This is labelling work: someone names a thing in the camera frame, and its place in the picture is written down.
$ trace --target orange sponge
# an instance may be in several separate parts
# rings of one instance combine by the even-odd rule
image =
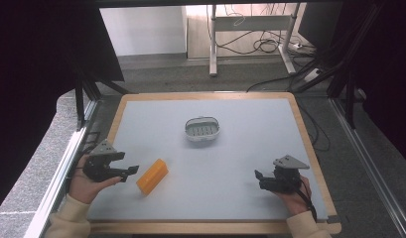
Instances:
[[[167,173],[168,167],[166,163],[158,159],[150,169],[137,180],[137,185],[141,192],[148,195]]]

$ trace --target sleeve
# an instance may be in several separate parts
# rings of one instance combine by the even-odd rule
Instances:
[[[293,238],[331,238],[327,230],[321,230],[311,211],[306,211],[287,219]]]
[[[89,204],[75,200],[67,194],[66,203],[60,211],[51,214],[51,227],[47,230],[46,238],[84,238],[90,233],[90,223],[87,221]]]

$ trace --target wooden table frame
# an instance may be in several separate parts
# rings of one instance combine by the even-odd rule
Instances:
[[[288,99],[297,122],[305,149],[307,151],[313,173],[317,179],[322,197],[325,202],[329,217],[337,216],[330,192],[324,180],[320,165],[305,128],[302,115],[296,99],[288,92],[203,92],[203,93],[142,93],[128,94],[122,97],[112,126],[109,131],[108,141],[113,143],[116,132],[122,120],[123,111],[128,101],[148,100],[222,100],[222,99]],[[289,233],[286,222],[91,222],[92,233],[112,234],[277,234]],[[330,231],[331,234],[341,232],[341,224],[319,222],[319,227]]]

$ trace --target hand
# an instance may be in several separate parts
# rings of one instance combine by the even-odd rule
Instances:
[[[69,195],[82,203],[91,204],[100,191],[106,187],[119,183],[122,178],[115,177],[102,182],[91,180],[82,171],[87,158],[88,155],[85,155],[79,159],[70,183]]]
[[[312,192],[311,192],[311,188],[309,186],[308,179],[301,176],[301,180],[303,182],[300,187],[301,192],[306,197],[311,197]],[[280,192],[273,192],[273,193],[276,194],[278,197],[280,197],[283,200],[283,202],[287,206],[287,209],[289,209],[289,211],[292,215],[297,215],[299,213],[302,213],[302,212],[305,212],[308,210],[306,202],[296,192],[293,192],[292,194],[284,194],[284,193],[280,193]]]

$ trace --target soap dish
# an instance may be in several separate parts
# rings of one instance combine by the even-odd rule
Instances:
[[[220,133],[220,126],[213,117],[198,117],[187,122],[185,133],[190,141],[209,141],[217,138],[218,133]]]

